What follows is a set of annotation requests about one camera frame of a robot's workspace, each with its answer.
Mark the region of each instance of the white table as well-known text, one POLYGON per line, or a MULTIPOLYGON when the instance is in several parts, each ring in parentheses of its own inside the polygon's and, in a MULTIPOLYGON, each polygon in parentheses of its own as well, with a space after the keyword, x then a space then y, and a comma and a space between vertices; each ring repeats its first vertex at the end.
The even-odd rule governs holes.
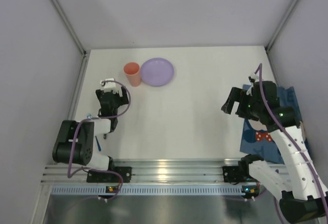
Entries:
POLYGON ((263 78, 274 80, 263 46, 92 50, 76 109, 76 120, 100 108, 95 90, 113 77, 132 95, 129 111, 104 140, 102 152, 114 159, 240 158, 243 119, 220 108, 230 89, 248 83, 263 63, 263 78), (173 80, 162 87, 131 87, 124 75, 128 62, 168 59, 173 80))

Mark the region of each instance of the cup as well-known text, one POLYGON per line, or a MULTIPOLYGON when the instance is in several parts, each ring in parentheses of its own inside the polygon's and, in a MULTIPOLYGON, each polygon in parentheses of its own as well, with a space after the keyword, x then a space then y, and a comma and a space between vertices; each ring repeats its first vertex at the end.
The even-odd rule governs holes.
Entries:
POLYGON ((141 84, 141 72, 139 64, 134 62, 127 63, 125 64, 123 70, 131 86, 137 87, 141 84))

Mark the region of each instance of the red bow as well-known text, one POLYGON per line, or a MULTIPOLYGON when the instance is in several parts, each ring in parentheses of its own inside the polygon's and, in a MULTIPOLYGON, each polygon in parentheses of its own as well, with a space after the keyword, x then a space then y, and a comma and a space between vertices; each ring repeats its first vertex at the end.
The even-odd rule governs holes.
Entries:
POLYGON ((259 131, 255 132, 255 136, 256 136, 256 141, 260 142, 262 139, 266 139, 267 141, 271 142, 272 138, 270 136, 270 134, 268 132, 265 133, 261 133, 259 131))

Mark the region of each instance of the gray wall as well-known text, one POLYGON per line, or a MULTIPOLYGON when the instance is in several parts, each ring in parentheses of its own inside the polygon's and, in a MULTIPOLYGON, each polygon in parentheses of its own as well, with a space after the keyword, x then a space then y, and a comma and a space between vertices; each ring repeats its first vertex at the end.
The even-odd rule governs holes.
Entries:
POLYGON ((88 49, 266 45, 291 0, 59 0, 88 49))
POLYGON ((48 0, 0 10, 0 223, 28 223, 81 55, 48 0))
POLYGON ((279 82, 294 86, 314 162, 328 184, 328 0, 301 0, 271 50, 279 82))

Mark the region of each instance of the purple plate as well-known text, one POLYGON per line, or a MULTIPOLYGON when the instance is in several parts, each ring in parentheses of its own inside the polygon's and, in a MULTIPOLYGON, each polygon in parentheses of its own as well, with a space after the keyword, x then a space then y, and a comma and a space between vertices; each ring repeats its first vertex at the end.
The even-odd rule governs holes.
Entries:
POLYGON ((142 81, 155 87, 166 85, 174 75, 173 65, 160 57, 144 62, 140 71, 142 81))

